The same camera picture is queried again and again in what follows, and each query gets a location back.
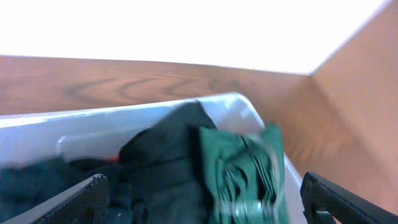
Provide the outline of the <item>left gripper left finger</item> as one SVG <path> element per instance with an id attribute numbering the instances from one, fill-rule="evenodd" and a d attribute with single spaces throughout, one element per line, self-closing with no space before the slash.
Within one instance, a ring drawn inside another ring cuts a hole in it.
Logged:
<path id="1" fill-rule="evenodd" d="M 3 224 L 104 224 L 108 203 L 107 178 L 95 174 Z"/>

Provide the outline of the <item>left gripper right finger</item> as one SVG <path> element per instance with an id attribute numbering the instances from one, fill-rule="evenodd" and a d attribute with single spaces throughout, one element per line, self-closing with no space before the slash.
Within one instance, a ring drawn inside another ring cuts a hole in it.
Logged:
<path id="1" fill-rule="evenodd" d="M 304 175 L 300 196 L 303 214 L 309 224 L 397 223 L 397 215 L 314 172 Z"/>

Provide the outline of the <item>dark navy garment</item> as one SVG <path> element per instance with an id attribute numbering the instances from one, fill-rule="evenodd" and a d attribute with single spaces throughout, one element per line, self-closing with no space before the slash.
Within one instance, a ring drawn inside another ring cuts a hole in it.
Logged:
<path id="1" fill-rule="evenodd" d="M 1 169 L 1 221 L 12 219 L 80 182 L 81 173 L 62 158 Z"/>

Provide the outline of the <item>clear plastic storage bin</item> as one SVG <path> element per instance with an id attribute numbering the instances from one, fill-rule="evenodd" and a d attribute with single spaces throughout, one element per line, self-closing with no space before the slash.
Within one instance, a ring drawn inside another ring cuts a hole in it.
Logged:
<path id="1" fill-rule="evenodd" d="M 114 157 L 133 135 L 175 108 L 200 102 L 217 128 L 256 132 L 264 123 L 240 93 L 222 93 L 134 106 L 1 117 L 1 165 L 22 167 L 62 156 L 67 161 Z"/>

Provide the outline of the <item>black shirt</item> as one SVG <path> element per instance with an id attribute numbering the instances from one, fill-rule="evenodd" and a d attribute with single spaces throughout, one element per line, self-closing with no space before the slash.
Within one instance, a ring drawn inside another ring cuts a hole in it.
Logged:
<path id="1" fill-rule="evenodd" d="M 79 159 L 81 179 L 106 176 L 106 223 L 206 223 L 212 199 L 203 180 L 200 128 L 215 124 L 199 102 L 136 134 L 115 161 Z"/>

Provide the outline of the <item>dark green garment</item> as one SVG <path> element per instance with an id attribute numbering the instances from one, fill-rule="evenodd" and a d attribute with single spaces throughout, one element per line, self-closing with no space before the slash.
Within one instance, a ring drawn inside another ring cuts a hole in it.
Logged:
<path id="1" fill-rule="evenodd" d="M 284 143 L 277 123 L 258 133 L 200 128 L 210 223 L 288 223 Z"/>

